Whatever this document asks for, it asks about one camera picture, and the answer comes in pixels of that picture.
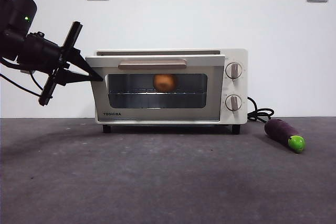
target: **temperature knob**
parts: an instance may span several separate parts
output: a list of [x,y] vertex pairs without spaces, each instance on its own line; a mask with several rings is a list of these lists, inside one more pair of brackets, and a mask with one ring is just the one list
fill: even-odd
[[232,62],[226,66],[226,75],[231,79],[237,79],[242,75],[242,66],[239,63]]
[[242,100],[239,96],[229,95],[225,100],[226,107],[231,111],[237,111],[242,106]]

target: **baked bun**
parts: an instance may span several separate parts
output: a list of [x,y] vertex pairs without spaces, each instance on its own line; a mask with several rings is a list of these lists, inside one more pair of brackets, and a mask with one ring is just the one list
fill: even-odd
[[174,74],[156,74],[153,79],[153,85],[157,92],[171,92],[176,89],[177,78]]

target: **oven rack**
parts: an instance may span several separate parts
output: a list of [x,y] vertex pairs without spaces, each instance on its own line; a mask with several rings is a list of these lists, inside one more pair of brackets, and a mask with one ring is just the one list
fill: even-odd
[[155,89],[132,89],[132,90],[119,90],[110,91],[110,94],[205,94],[204,90],[181,90],[176,89],[172,92],[157,92]]

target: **oven door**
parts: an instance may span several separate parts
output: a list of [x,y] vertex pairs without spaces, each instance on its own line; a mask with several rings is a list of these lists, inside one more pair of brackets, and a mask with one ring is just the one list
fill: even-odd
[[[224,55],[93,56],[87,61],[104,77],[92,82],[99,122],[218,122]],[[161,74],[174,88],[160,91]]]

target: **white toaster oven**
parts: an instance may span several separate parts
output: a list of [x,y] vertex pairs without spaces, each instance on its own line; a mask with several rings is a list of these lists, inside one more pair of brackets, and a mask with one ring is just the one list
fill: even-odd
[[111,125],[247,122],[245,49],[98,50],[86,57],[104,78],[91,82],[96,122]]

